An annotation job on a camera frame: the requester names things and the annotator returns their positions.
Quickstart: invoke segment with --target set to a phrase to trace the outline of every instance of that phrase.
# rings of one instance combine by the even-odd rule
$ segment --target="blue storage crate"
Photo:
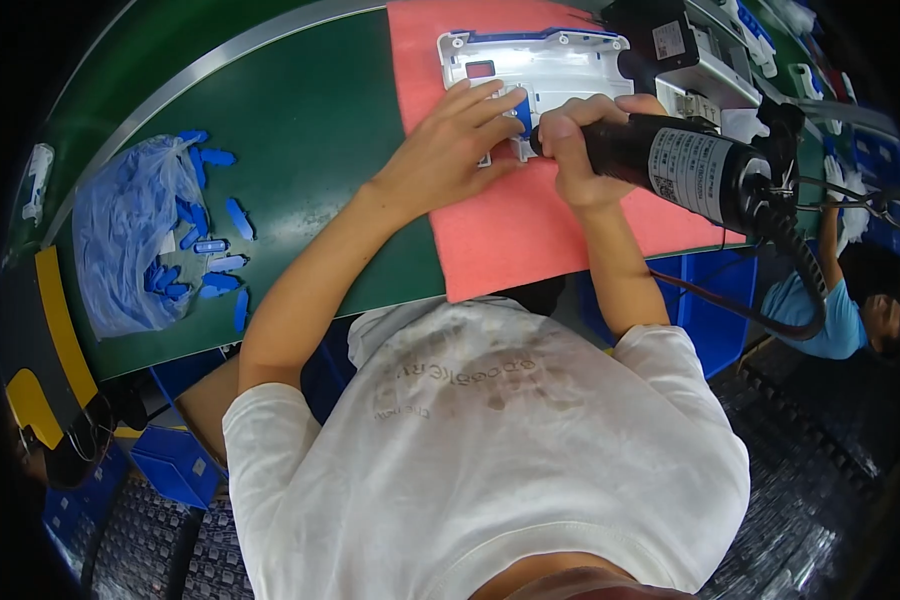
[[[87,480],[75,490],[87,516],[96,525],[101,525],[107,518],[110,499],[130,468],[131,462],[124,451],[111,443]]]
[[[189,431],[149,425],[130,450],[150,484],[164,498],[206,509],[221,474]]]
[[[755,256],[740,260],[711,277],[717,269],[737,260],[740,260],[740,254],[724,249],[653,258],[647,261],[647,265],[650,269],[685,282],[703,282],[703,288],[750,306],[754,301],[756,285]],[[658,281],[657,285],[667,306],[670,323],[682,327],[693,340],[696,356],[703,366],[706,378],[718,374],[740,357],[747,341],[746,318],[694,294],[681,295],[681,290],[669,283]],[[616,344],[616,339],[600,313],[597,294],[588,270],[576,275],[576,293],[583,322],[604,342]]]
[[[84,512],[84,501],[74,490],[47,489],[43,522],[61,542],[69,541],[77,531],[77,522]]]
[[[756,256],[728,267],[725,266],[740,260],[740,254],[733,250],[686,254],[683,258],[685,282],[700,283],[703,289],[743,306],[754,303]],[[680,299],[677,324],[693,340],[706,378],[731,366],[740,358],[747,342],[747,318],[711,304],[696,294],[684,294]]]

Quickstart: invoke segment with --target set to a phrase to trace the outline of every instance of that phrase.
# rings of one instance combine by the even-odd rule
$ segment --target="blue plastic clip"
[[[529,138],[530,132],[534,128],[534,123],[530,120],[530,98],[524,98],[516,105],[513,112],[516,113],[514,116],[523,123],[523,132],[520,133],[520,138]]]
[[[207,271],[213,273],[225,273],[227,271],[233,271],[234,269],[240,269],[246,264],[247,258],[244,258],[241,254],[235,254],[233,256],[225,256],[224,258],[215,258],[211,260],[210,264],[207,265]]]
[[[185,202],[180,197],[174,197],[176,200],[176,214],[192,225],[194,223],[194,215],[190,212],[190,202]]]
[[[206,237],[210,232],[210,226],[207,223],[207,211],[204,210],[203,206],[199,204],[194,204],[190,209],[193,215],[193,221],[196,225],[196,230],[200,233],[200,237]]]
[[[247,288],[240,290],[237,296],[237,307],[233,311],[233,329],[238,333],[244,330],[247,324],[247,305],[251,302],[251,295],[247,292]]]
[[[190,162],[193,163],[193,170],[196,171],[196,184],[200,189],[207,186],[207,174],[204,173],[204,161],[201,159],[201,151],[197,146],[191,146],[187,149],[190,153]]]
[[[185,283],[171,283],[167,286],[167,289],[165,289],[163,293],[173,298],[174,300],[179,300],[181,296],[189,291],[190,286]]]
[[[233,290],[222,290],[216,285],[204,285],[200,288],[200,297],[201,298],[216,298],[217,296],[222,296],[223,294],[227,294],[228,292],[232,292]]]
[[[201,233],[197,231],[197,228],[190,227],[190,230],[187,231],[187,234],[183,236],[183,239],[180,240],[180,250],[187,250],[191,246],[194,245],[194,242],[201,236]]]
[[[179,275],[180,267],[171,267],[169,270],[167,270],[167,272],[160,275],[156,282],[154,282],[153,289],[157,292],[163,292],[167,289],[168,285],[170,285],[177,279]]]
[[[206,240],[193,244],[193,252],[198,255],[212,255],[214,253],[225,253],[229,247],[230,244],[227,240]]]
[[[203,159],[203,162],[209,162],[221,167],[228,167],[237,162],[237,157],[233,155],[233,152],[221,150],[220,148],[201,148],[200,158]]]
[[[230,218],[233,219],[233,226],[240,232],[240,236],[242,236],[244,240],[250,240],[252,242],[253,226],[251,225],[251,222],[247,220],[247,213],[240,208],[240,204],[235,198],[226,199],[226,211],[230,213]]]
[[[186,131],[180,131],[176,136],[178,138],[183,138],[184,141],[188,142],[193,140],[197,144],[205,142],[210,138],[210,134],[203,129],[187,129]]]
[[[203,284],[212,285],[221,290],[235,290],[240,287],[240,279],[233,275],[222,274],[220,272],[206,272],[203,275]]]

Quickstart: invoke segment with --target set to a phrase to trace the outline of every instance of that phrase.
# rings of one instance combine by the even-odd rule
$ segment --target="white glove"
[[[823,158],[823,172],[826,173],[826,182],[828,184],[833,184],[834,186],[847,187],[847,183],[844,181],[844,170],[840,168],[840,163],[837,162],[836,156],[828,154]],[[827,195],[833,198],[836,202],[843,202],[844,198],[846,198],[845,194],[841,194],[840,192],[835,192],[833,190],[826,190]]]
[[[867,187],[864,186],[863,177],[856,171],[848,171],[844,176],[846,189],[857,194],[866,194]],[[840,232],[840,239],[837,241],[837,256],[844,251],[848,244],[861,241],[863,234],[870,227],[870,213],[864,208],[847,208],[843,210],[843,231]]]

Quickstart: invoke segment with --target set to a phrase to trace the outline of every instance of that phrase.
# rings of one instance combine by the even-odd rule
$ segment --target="screwdriver label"
[[[647,168],[653,192],[664,200],[723,222],[720,181],[733,142],[665,126],[649,147]]]

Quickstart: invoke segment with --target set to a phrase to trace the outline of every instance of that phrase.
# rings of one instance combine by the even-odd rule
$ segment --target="qr code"
[[[677,192],[674,191],[674,183],[659,175],[653,176],[653,187],[656,188],[656,195],[660,198],[674,201],[677,199]]]

